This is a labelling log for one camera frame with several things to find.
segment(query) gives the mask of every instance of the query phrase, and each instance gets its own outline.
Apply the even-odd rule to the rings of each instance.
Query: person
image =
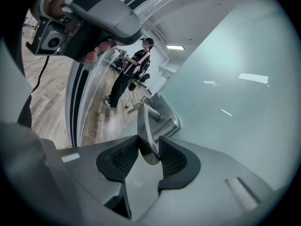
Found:
[[[107,100],[105,100],[105,104],[108,107],[117,107],[118,101],[125,92],[129,80],[139,74],[145,63],[149,61],[151,56],[150,51],[153,46],[154,40],[152,38],[146,38],[142,43],[142,50],[137,51],[132,58],[128,56],[124,57],[128,63],[114,82],[111,93],[106,96]]]
[[[7,6],[6,1],[1,1],[1,8],[3,8],[3,17],[9,21],[9,23],[2,24],[2,31],[6,31],[2,33],[2,37],[4,42],[14,59],[17,67],[21,71],[21,73],[25,76],[24,66],[22,61],[22,52],[21,52],[21,39],[22,39],[22,27],[23,22],[26,17],[28,9],[30,9],[32,16],[39,22],[39,3],[40,0],[14,0],[17,1],[16,6]],[[46,0],[44,10],[48,16],[53,18],[59,18],[63,15],[61,10],[61,5],[64,4],[65,0]],[[74,27],[74,23],[68,24],[68,31],[70,31]],[[103,41],[99,44],[99,51],[107,51],[111,48],[111,44],[109,41]],[[87,53],[86,58],[83,60],[84,63],[93,62],[97,59],[97,53],[95,50]],[[21,111],[21,114],[18,119],[18,123],[27,126],[29,128],[32,127],[32,115],[30,111],[30,102],[32,96],[30,95]]]

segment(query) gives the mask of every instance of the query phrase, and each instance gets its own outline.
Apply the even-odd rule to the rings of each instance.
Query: door handle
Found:
[[[150,117],[154,120],[160,120],[161,114],[149,105],[143,103],[138,110],[138,136],[142,140],[139,146],[143,158],[151,165],[159,163],[160,155],[156,149],[156,142],[154,141],[151,128]]]
[[[140,106],[141,106],[143,103],[149,105],[151,108],[154,108],[154,107],[155,107],[155,103],[154,103],[150,98],[148,98],[147,96],[143,96],[143,98],[140,100],[140,102],[137,103],[137,104],[135,104],[135,105],[133,106],[133,108],[132,108],[131,110],[129,110],[127,113],[130,114],[130,113],[132,113],[132,112],[134,112],[134,111],[139,110]]]

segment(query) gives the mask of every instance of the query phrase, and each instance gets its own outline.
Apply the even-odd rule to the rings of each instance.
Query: sneaker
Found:
[[[104,103],[105,103],[108,107],[112,107],[109,100],[105,100]]]

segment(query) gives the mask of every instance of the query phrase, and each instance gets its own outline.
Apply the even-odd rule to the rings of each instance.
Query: white ceiling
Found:
[[[165,4],[148,22],[161,33],[166,44],[182,45],[185,50],[169,50],[172,63],[182,64],[222,19],[246,0],[161,0]]]

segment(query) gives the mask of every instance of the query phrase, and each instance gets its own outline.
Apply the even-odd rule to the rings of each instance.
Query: white wall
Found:
[[[181,121],[173,137],[229,154],[274,190],[288,184],[300,159],[297,36],[269,0],[233,9],[160,91]]]
[[[129,56],[132,57],[135,52],[143,49],[142,41],[138,40],[132,45],[122,46],[120,48],[126,50]],[[147,70],[147,73],[150,74],[150,78],[145,83],[143,83],[143,85],[145,85],[146,87],[148,87],[158,75],[159,65],[163,65],[166,61],[166,58],[155,46],[151,49],[150,56],[150,67]]]
[[[162,88],[162,86],[164,86],[169,77],[171,77],[170,74],[163,72],[161,76],[159,76],[159,78],[156,80],[156,82],[150,87],[151,93],[157,93]]]
[[[169,69],[171,69],[171,70],[173,70],[173,71],[177,71],[178,70],[178,68],[180,68],[180,66],[181,66],[182,64],[178,64],[178,63],[175,63],[175,62],[170,62],[168,65],[167,65],[167,67],[169,68]]]

